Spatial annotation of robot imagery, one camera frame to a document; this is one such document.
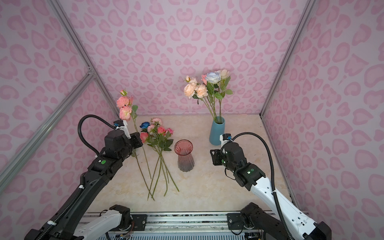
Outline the teal ceramic vase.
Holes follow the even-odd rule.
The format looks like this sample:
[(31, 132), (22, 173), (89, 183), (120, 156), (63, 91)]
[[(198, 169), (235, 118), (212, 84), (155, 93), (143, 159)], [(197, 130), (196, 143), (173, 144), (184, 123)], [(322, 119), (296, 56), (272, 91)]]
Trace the teal ceramic vase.
[(225, 133), (225, 119), (223, 117), (214, 118), (211, 126), (209, 141), (214, 146), (221, 145), (220, 136)]

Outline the red glass vase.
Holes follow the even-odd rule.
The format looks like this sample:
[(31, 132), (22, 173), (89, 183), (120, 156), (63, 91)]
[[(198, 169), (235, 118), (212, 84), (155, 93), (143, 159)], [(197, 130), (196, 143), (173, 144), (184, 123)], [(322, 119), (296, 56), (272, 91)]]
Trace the red glass vase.
[(189, 140), (179, 140), (174, 146), (174, 151), (178, 155), (178, 167), (182, 172), (189, 172), (195, 166), (192, 156), (193, 144)]

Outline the coral rose spray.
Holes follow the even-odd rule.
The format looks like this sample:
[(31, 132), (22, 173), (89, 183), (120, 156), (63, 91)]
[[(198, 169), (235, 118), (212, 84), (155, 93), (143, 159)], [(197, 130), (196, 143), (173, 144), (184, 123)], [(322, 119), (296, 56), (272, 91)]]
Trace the coral rose spray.
[[(138, 106), (134, 105), (134, 103), (133, 103), (134, 97), (129, 97), (128, 92), (126, 90), (121, 90), (120, 95), (121, 96), (117, 100), (117, 107), (119, 108), (119, 117), (121, 120), (123, 120), (123, 123), (125, 125), (128, 123), (128, 121), (132, 120), (135, 131), (139, 133), (140, 131), (138, 130), (138, 127), (137, 127)], [(154, 201), (155, 198), (153, 197), (153, 194), (151, 193), (151, 189), (147, 184), (146, 178), (144, 176), (144, 173), (142, 171), (142, 168), (141, 168), (141, 165), (139, 162), (138, 153), (136, 150), (134, 150), (134, 152), (132, 153), (132, 156), (137, 161), (138, 168), (139, 168), (140, 173), (142, 175), (142, 178), (144, 180), (144, 183), (145, 183), (145, 186), (147, 188), (149, 197), (151, 197), (151, 199)]]

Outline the peach rose spray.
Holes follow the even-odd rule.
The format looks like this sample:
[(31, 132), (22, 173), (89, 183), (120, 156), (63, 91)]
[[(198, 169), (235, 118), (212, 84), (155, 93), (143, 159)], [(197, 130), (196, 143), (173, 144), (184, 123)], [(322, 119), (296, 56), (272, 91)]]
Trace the peach rose spray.
[(199, 83), (195, 77), (186, 76), (186, 85), (183, 89), (184, 95), (188, 99), (196, 100), (197, 104), (203, 104), (209, 110), (215, 123), (219, 124), (216, 111), (216, 98), (214, 94), (214, 86), (208, 82)]

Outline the white rose stem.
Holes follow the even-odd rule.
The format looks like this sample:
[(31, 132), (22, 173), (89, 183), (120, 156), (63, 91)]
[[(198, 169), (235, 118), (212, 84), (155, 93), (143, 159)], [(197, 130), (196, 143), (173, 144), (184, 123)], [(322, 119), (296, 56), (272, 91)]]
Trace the white rose stem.
[(219, 117), (222, 118), (222, 101), (226, 95), (232, 95), (233, 91), (228, 89), (228, 84), (231, 80), (230, 72), (228, 70), (220, 71), (221, 80), (217, 83), (217, 92), (215, 97), (219, 101)]

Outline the pale blue rose stem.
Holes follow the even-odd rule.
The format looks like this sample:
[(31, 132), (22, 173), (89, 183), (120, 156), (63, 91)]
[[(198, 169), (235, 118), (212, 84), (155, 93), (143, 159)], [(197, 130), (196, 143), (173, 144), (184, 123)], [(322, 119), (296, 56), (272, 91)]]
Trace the pale blue rose stem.
[(205, 80), (207, 82), (207, 90), (208, 90), (208, 102), (211, 108), (211, 113), (213, 114), (214, 121), (217, 124), (222, 124), (222, 99), (221, 95), (222, 91), (220, 88), (221, 84), (221, 72), (210, 72), (206, 75)]

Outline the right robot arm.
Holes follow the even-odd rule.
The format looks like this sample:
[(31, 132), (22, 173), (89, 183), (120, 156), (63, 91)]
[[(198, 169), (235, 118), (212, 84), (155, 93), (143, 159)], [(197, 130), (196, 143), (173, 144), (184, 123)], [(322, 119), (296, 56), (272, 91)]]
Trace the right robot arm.
[(258, 205), (249, 203), (241, 210), (245, 228), (260, 229), (276, 240), (330, 240), (331, 228), (317, 223), (299, 210), (277, 189), (256, 165), (247, 162), (239, 144), (228, 142), (221, 149), (210, 151), (213, 165), (224, 166), (233, 173), (240, 187), (262, 200), (275, 214), (265, 213)]

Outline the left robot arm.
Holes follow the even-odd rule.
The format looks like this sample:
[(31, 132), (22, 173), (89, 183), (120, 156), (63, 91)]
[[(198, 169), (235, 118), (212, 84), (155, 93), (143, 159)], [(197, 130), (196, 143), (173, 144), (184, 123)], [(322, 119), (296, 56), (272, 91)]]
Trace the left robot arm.
[(89, 206), (123, 166), (133, 150), (141, 148), (140, 133), (127, 137), (123, 130), (112, 130), (105, 136), (105, 146), (81, 174), (78, 188), (64, 205), (39, 230), (31, 229), (26, 240), (84, 240), (75, 230)]

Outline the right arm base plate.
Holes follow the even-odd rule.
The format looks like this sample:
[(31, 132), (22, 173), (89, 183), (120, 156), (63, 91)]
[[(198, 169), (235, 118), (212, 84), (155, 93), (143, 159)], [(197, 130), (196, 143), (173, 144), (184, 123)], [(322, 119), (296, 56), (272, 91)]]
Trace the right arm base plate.
[(246, 229), (246, 218), (241, 213), (228, 213), (227, 224), (230, 231), (245, 230)]

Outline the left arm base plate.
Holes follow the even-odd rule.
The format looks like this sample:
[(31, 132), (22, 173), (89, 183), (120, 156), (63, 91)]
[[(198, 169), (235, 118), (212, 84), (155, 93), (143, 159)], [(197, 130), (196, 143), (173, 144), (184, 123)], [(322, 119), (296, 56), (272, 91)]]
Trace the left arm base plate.
[(147, 218), (148, 215), (144, 214), (123, 215), (120, 224), (116, 228), (112, 229), (112, 231), (144, 231)]

